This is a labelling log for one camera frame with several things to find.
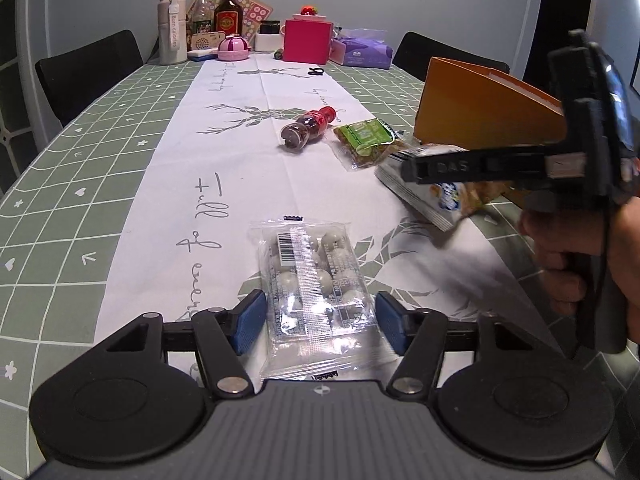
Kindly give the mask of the clear round candies pack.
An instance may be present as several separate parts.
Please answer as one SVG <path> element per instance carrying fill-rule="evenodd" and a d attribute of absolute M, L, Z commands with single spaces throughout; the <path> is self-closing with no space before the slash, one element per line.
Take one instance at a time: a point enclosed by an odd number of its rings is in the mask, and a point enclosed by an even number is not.
<path fill-rule="evenodd" d="M 283 218 L 255 226 L 267 301 L 268 354 L 260 376 L 382 379 L 396 356 L 376 325 L 347 226 Z"/>

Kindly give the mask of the white blue snack bag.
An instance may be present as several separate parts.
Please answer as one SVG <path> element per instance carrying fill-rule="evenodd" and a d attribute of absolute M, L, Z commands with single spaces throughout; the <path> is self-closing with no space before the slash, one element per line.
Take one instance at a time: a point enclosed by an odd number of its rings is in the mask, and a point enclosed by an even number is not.
<path fill-rule="evenodd" d="M 451 230 L 508 189 L 506 182 L 431 183 L 405 182 L 400 174 L 401 160 L 388 155 L 374 170 L 378 178 L 403 202 L 411 206 L 441 231 Z"/>

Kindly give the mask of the green raisin packet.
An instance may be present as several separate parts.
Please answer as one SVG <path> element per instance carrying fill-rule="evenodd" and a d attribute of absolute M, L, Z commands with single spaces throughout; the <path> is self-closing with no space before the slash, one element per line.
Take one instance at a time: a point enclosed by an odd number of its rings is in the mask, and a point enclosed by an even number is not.
<path fill-rule="evenodd" d="M 347 171 L 355 171 L 375 166 L 409 144 L 389 124 L 372 118 L 334 127 L 329 146 Z"/>

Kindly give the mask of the small cola bottle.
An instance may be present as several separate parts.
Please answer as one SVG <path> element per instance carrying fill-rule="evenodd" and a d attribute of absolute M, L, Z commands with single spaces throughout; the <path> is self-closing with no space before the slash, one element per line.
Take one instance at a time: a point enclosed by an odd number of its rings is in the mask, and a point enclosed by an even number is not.
<path fill-rule="evenodd" d="M 282 128 L 280 138 L 284 147 L 292 152 L 303 151 L 307 144 L 318 141 L 324 135 L 335 117 L 336 110 L 332 106 L 308 110 Z"/>

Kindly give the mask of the orange cardboard box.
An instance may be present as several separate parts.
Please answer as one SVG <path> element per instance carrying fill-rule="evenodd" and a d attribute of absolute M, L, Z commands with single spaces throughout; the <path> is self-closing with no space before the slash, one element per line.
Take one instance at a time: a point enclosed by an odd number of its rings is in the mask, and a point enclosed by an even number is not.
<path fill-rule="evenodd" d="M 414 136 L 467 150 L 558 142 L 566 136 L 562 104 L 511 75 L 485 66 L 432 58 Z"/>

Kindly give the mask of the white deer table runner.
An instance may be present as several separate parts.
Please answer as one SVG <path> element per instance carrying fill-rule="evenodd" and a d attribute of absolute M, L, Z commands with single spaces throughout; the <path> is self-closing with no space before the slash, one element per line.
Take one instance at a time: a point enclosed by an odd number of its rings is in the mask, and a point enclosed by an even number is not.
<path fill-rule="evenodd" d="M 346 226 L 369 292 L 452 318 L 496 312 L 542 340 L 551 333 L 528 298 L 537 285 L 518 211 L 488 206 L 440 232 L 376 177 L 351 170 L 329 141 L 299 154 L 281 128 L 331 105 L 346 125 L 377 117 L 407 132 L 422 84 L 401 70 L 303 64 L 268 55 L 198 73 L 166 128 L 146 127 L 104 181 L 98 202 L 123 206 L 122 226 L 96 321 L 102 339 L 145 311 L 168 320 L 229 307 L 258 285 L 257 229 L 298 214 Z"/>

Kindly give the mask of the black chair right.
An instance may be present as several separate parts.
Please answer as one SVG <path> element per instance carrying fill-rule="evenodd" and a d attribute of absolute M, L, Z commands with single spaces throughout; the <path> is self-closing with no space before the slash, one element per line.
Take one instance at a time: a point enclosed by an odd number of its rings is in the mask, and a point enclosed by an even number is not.
<path fill-rule="evenodd" d="M 483 58 L 448 44 L 427 38 L 417 32 L 406 32 L 402 37 L 392 63 L 407 74 L 420 81 L 426 81 L 428 66 L 432 58 L 448 58 L 448 60 L 471 63 L 510 73 L 510 66 L 505 62 Z"/>

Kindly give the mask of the blue white flat box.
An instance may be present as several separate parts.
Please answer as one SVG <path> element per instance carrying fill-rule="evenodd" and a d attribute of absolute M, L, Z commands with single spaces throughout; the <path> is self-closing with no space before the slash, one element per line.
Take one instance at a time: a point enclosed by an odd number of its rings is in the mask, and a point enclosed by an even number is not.
<path fill-rule="evenodd" d="M 212 58 L 216 58 L 217 55 L 218 55 L 217 48 L 198 49 L 198 50 L 189 51 L 188 59 L 190 61 L 201 62 L 201 61 L 211 60 Z"/>

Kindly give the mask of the pink round container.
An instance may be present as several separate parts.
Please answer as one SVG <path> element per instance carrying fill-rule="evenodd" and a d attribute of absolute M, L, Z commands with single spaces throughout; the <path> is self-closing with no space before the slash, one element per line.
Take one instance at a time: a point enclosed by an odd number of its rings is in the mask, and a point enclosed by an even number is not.
<path fill-rule="evenodd" d="M 250 56 L 250 46 L 242 36 L 230 35 L 219 44 L 217 56 L 222 62 L 244 61 Z"/>

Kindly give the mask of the magenta square box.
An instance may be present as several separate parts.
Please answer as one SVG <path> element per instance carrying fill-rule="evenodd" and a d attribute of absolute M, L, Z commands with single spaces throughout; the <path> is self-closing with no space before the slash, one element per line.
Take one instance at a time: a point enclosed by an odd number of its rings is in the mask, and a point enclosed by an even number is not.
<path fill-rule="evenodd" d="M 283 29 L 285 62 L 324 65 L 329 61 L 333 24 L 308 20 L 286 20 Z"/>

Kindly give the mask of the black chair left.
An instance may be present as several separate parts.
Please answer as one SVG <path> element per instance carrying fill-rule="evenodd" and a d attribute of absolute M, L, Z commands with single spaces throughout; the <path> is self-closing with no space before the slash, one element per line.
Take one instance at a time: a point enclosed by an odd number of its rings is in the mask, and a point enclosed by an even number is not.
<path fill-rule="evenodd" d="M 63 127 L 93 101 L 143 65 L 128 29 L 60 55 L 43 58 L 35 71 L 51 110 Z"/>

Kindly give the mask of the clear plastic water bottle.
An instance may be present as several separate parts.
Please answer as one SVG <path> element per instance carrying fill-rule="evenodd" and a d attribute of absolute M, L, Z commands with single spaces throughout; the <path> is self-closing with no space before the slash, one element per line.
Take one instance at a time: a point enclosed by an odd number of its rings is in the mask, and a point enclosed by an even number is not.
<path fill-rule="evenodd" d="M 198 0 L 190 14 L 191 34 L 208 34 L 214 30 L 214 7 L 209 0 Z"/>

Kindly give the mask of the dark liquor bottle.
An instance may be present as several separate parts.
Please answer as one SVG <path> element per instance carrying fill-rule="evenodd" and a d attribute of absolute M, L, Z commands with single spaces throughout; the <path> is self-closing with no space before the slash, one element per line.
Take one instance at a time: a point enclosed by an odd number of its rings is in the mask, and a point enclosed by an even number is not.
<path fill-rule="evenodd" d="M 221 0 L 214 12 L 214 31 L 226 36 L 241 35 L 243 8 L 236 0 Z"/>

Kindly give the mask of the colourful dotted card board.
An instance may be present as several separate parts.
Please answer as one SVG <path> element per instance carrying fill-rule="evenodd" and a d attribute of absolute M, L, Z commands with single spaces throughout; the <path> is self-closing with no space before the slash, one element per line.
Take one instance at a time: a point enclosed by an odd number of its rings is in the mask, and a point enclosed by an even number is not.
<path fill-rule="evenodd" d="M 198 5 L 202 0 L 192 0 L 186 9 L 188 21 L 191 21 L 192 15 L 196 12 Z M 206 0 L 206 6 L 209 7 L 210 15 L 214 15 L 214 11 L 221 4 L 222 0 Z M 268 21 L 272 13 L 272 7 L 260 0 L 235 0 L 243 9 L 242 36 L 252 46 L 254 44 L 255 35 L 259 32 L 260 24 Z"/>

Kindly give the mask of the white thermos bottle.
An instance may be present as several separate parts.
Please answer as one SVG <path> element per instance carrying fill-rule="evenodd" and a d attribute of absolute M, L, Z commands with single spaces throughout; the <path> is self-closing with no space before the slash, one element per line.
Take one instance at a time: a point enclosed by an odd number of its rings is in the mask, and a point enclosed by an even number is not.
<path fill-rule="evenodd" d="M 186 0 L 158 2 L 157 29 L 160 64 L 186 62 Z"/>

